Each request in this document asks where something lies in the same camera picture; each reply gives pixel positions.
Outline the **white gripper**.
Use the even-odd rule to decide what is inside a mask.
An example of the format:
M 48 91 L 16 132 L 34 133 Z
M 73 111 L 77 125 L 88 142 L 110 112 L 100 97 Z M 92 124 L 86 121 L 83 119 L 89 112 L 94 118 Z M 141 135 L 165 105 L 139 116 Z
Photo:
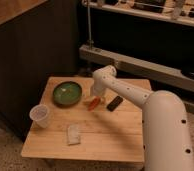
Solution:
M 94 96 L 101 97 L 101 103 L 105 104 L 106 103 L 106 98 L 105 96 L 106 88 L 101 86 L 101 85 L 96 85 L 93 84 L 90 89 L 90 94 L 92 96 L 88 96 L 84 99 L 84 102 L 91 102 L 94 99 Z

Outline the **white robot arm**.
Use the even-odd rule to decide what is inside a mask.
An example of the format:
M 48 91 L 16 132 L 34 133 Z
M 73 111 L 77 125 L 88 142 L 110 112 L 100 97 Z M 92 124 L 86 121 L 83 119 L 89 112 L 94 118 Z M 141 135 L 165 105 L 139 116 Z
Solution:
M 194 154 L 187 111 L 183 101 L 166 90 L 152 91 L 116 78 L 112 65 L 92 73 L 92 96 L 106 89 L 142 110 L 145 171 L 194 171 Z

